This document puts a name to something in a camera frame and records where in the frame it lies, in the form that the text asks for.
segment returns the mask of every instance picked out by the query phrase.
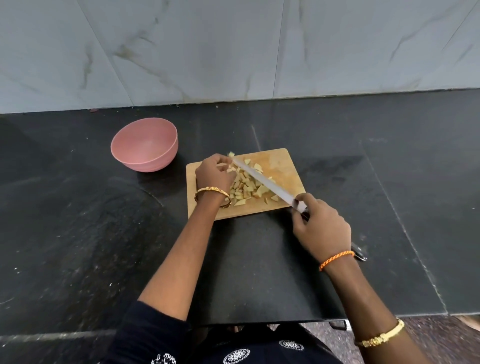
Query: black clothing with white pattern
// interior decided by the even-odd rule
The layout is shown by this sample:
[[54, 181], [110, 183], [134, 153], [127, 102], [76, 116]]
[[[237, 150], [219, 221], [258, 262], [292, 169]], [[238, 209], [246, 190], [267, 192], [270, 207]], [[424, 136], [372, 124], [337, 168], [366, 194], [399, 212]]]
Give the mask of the black clothing with white pattern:
[[246, 325], [233, 333], [212, 328], [193, 352], [186, 350], [189, 325], [135, 302], [108, 350], [103, 364], [339, 364], [328, 347], [298, 324]]

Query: person's left arm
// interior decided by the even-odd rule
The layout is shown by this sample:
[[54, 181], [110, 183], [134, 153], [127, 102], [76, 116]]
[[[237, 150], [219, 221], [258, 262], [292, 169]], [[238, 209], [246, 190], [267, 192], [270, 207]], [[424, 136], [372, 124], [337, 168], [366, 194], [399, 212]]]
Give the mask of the person's left arm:
[[[217, 167], [218, 163], [226, 165]], [[220, 154], [205, 159], [196, 170], [197, 187], [228, 192], [235, 178], [235, 173], [226, 172], [231, 163]], [[177, 241], [125, 316], [104, 363], [176, 362], [210, 231], [224, 199], [215, 191], [200, 194]]]

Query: marble backsplash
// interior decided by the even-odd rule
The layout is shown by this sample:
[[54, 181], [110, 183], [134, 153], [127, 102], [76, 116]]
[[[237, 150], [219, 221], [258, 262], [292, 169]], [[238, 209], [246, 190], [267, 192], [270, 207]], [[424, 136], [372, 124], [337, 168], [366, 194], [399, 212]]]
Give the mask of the marble backsplash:
[[3, 0], [0, 113], [480, 87], [477, 0]]

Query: bowl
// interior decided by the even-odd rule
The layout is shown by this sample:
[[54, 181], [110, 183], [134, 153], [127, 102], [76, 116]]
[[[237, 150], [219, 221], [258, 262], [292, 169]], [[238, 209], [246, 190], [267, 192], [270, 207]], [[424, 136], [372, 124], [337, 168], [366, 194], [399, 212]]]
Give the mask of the bowl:
[[110, 150], [116, 160], [138, 172], [165, 168], [179, 149], [177, 128], [162, 118], [131, 122], [113, 137]]

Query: pile of chopped potato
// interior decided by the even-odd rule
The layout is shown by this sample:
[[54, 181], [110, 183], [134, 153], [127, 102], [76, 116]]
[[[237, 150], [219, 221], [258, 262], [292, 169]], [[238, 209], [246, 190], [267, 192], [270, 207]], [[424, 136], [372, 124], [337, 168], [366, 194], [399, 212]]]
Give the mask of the pile of chopped potato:
[[[235, 154], [230, 152], [228, 154], [229, 157], [233, 157]], [[244, 163], [248, 166], [250, 165], [251, 160], [246, 159]], [[263, 174], [262, 166], [258, 163], [253, 165], [253, 168]], [[230, 198], [232, 199], [232, 204], [234, 206], [240, 206], [247, 203], [247, 200], [250, 200], [252, 197], [255, 198], [262, 198], [262, 195], [269, 192], [270, 190], [256, 179], [253, 178], [247, 171], [242, 170], [240, 167], [236, 168], [230, 166], [227, 172], [235, 171], [237, 173], [237, 177], [235, 177], [235, 181], [230, 187]], [[275, 183], [272, 177], [268, 177], [269, 180]], [[278, 196], [274, 195], [271, 197], [272, 200], [278, 201]], [[264, 197], [264, 201], [268, 204], [267, 197]]]

